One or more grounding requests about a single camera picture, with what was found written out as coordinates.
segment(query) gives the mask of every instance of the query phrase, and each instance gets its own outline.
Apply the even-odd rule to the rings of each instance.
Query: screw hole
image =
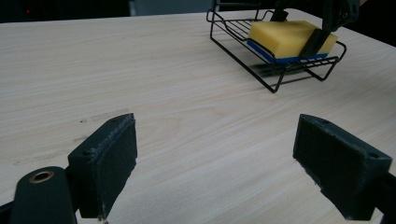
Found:
[[[30,177],[30,182],[33,184],[42,183],[52,178],[54,173],[52,171],[43,171]]]
[[[91,154],[92,154],[92,152],[89,151],[89,150],[86,150],[86,151],[83,151],[83,152],[82,152],[82,155],[83,155],[83,156],[90,156]]]
[[[374,158],[374,159],[378,159],[379,156],[377,154],[371,152],[371,153],[369,153],[369,157]]]

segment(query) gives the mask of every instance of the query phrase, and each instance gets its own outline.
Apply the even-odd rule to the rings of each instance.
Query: wooden table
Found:
[[[340,28],[348,51],[328,80],[272,94],[209,28],[204,13],[0,24],[1,204],[21,177],[66,167],[106,120],[134,113],[137,166],[109,223],[347,223],[291,156],[298,118],[395,158],[396,48]]]

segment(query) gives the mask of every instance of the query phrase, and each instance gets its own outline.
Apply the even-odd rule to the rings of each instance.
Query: yellow sponge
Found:
[[[252,23],[248,37],[271,50],[277,62],[292,62],[299,60],[301,50],[316,28],[307,21],[256,21]],[[336,40],[337,36],[330,34],[314,58],[327,57]],[[247,43],[259,53],[267,54],[254,42]]]

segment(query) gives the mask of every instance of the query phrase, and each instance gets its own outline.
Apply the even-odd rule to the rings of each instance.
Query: wire rack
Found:
[[[211,23],[210,39],[235,59],[240,65],[242,65],[242,67],[244,67],[272,93],[277,92],[281,84],[307,78],[300,77],[289,81],[283,81],[285,75],[307,73],[310,75],[308,77],[314,77],[320,81],[326,80],[335,65],[342,60],[347,52],[347,46],[336,41],[334,47],[338,46],[339,48],[339,50],[337,50],[337,55],[329,54],[326,58],[300,58],[299,61],[293,63],[278,63],[278,59],[271,50],[257,43],[253,39],[248,38],[251,23],[254,21],[264,21],[269,18],[268,14],[272,14],[274,12],[266,10],[261,18],[259,18],[259,13],[260,10],[257,9],[253,19],[226,20],[220,16],[219,12],[209,9],[206,13],[206,20]],[[258,50],[266,52],[266,54],[270,55],[272,58],[270,58],[270,60],[268,60],[268,58],[264,58],[260,53],[258,53],[257,49],[253,49],[248,44],[248,41],[253,42],[258,47]],[[242,49],[244,51],[248,51],[248,54],[240,53],[241,45],[243,46]],[[315,67],[323,67],[323,69],[320,69],[318,72],[313,70]]]

